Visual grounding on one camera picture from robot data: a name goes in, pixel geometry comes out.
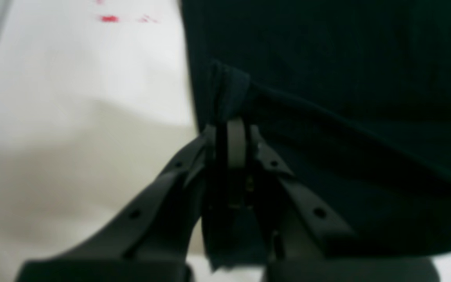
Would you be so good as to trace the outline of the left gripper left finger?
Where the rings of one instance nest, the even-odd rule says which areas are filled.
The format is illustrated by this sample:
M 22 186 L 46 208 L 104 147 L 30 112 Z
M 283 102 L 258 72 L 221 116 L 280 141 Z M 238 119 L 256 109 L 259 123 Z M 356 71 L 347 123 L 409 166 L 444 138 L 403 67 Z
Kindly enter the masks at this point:
M 193 282 L 186 255 L 202 220 L 207 252 L 227 214 L 227 131 L 207 125 L 106 226 L 52 258 L 30 260 L 18 282 Z

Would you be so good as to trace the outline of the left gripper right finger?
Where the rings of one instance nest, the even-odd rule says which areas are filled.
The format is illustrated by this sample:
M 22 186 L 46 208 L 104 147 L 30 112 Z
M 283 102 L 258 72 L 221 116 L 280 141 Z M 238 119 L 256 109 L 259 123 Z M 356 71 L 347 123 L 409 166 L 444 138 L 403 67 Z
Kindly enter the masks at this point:
M 247 207 L 261 230 L 264 282 L 439 282 L 425 257 L 387 255 L 302 184 L 242 119 L 227 122 L 227 205 Z

